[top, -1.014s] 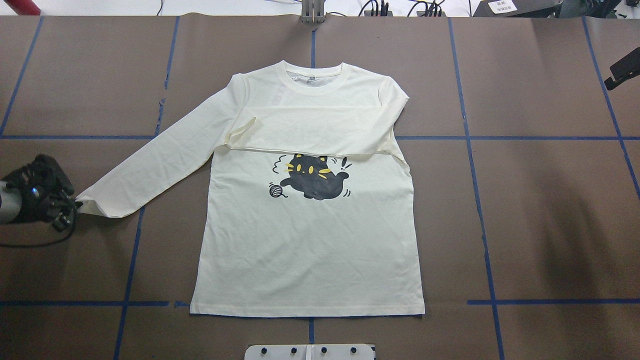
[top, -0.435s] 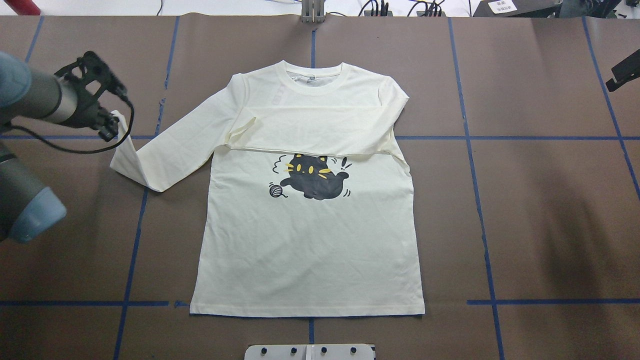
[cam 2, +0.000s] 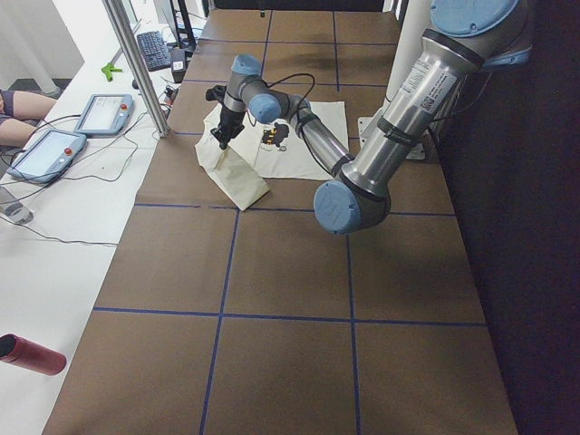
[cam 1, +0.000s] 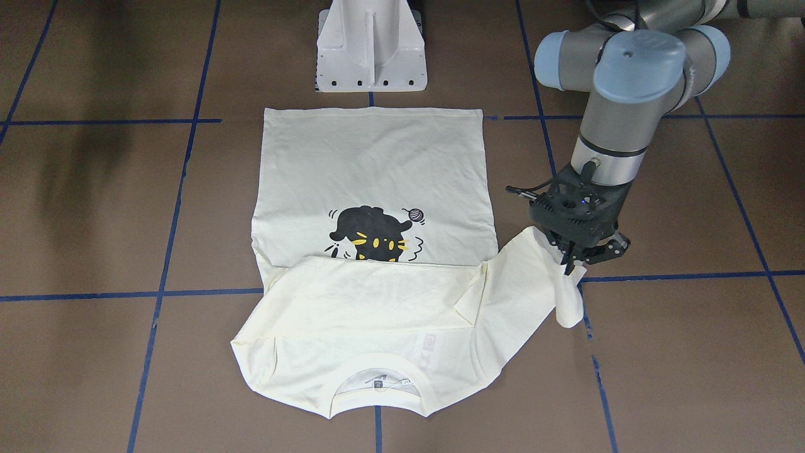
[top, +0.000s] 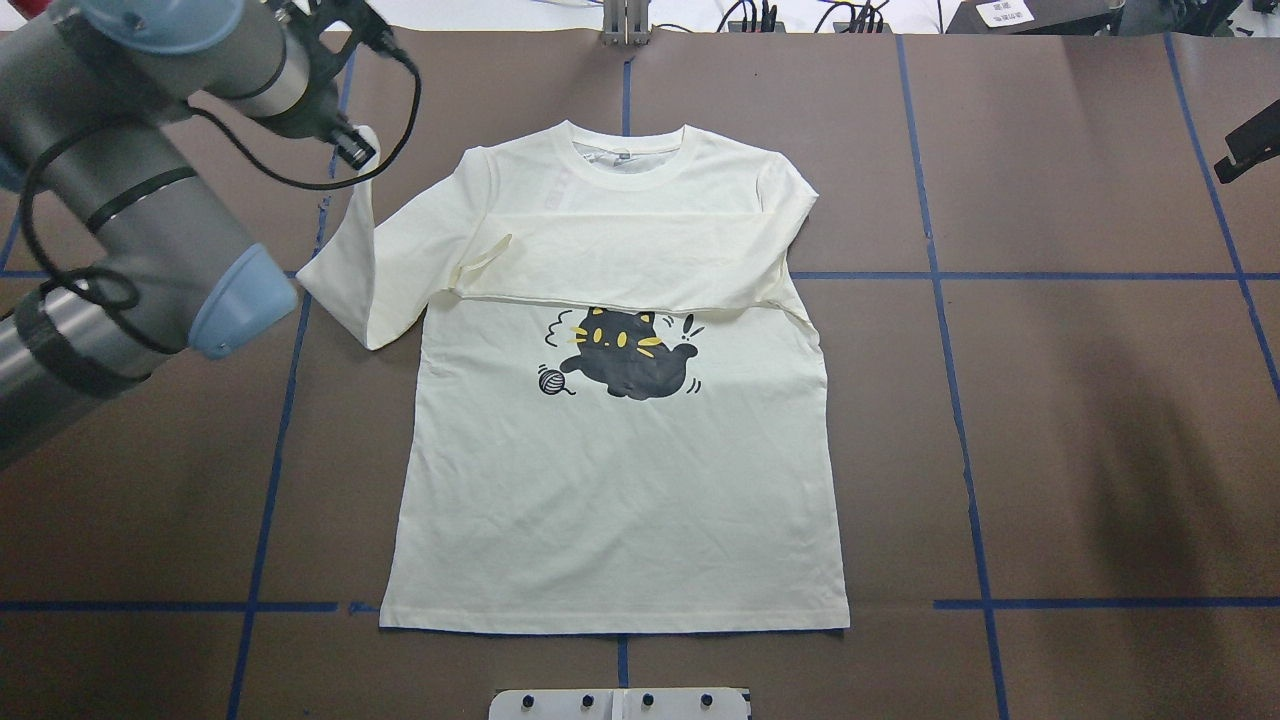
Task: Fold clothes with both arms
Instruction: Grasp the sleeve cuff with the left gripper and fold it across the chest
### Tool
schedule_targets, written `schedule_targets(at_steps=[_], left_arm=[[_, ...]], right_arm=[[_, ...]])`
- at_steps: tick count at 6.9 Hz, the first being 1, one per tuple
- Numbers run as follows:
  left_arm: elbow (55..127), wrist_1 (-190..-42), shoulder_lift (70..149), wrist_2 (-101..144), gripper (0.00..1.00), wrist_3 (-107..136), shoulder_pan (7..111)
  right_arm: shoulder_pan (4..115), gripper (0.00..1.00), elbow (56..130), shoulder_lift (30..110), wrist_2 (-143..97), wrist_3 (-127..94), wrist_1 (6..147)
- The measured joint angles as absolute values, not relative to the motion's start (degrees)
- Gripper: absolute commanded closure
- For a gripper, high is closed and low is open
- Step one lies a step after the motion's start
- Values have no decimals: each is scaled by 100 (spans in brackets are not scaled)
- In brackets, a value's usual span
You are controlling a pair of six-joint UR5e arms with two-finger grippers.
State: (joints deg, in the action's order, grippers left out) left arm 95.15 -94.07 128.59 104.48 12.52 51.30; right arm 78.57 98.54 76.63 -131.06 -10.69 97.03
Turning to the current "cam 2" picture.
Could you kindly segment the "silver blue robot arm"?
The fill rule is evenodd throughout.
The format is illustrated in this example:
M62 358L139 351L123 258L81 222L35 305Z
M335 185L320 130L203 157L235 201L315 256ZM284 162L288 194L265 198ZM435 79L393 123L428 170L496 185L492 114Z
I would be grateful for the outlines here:
M411 1L389 101L356 157L333 158L333 180L314 195L319 224L335 234L374 227L390 211L388 182L470 74L527 60L532 1Z
M283 120L324 170L336 177L342 165L354 160L354 156L313 112L305 97L274 90L262 79L261 69L262 63L256 57L239 54L232 64L229 82L206 91L208 102L221 105L219 123L211 130L219 147L224 150L244 129L247 113L262 124Z

